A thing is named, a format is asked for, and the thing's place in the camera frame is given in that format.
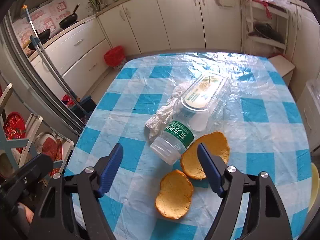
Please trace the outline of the person's left hand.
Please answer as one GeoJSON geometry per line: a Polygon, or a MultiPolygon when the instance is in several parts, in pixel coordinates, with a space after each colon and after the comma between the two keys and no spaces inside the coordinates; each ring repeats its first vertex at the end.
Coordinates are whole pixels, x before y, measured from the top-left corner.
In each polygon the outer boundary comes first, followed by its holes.
{"type": "Polygon", "coordinates": [[[24,217],[25,217],[26,221],[28,222],[28,224],[31,224],[33,221],[33,217],[34,217],[33,211],[31,211],[31,209],[29,209],[29,207],[25,206],[22,203],[18,203],[18,207],[23,210],[24,217]]]}

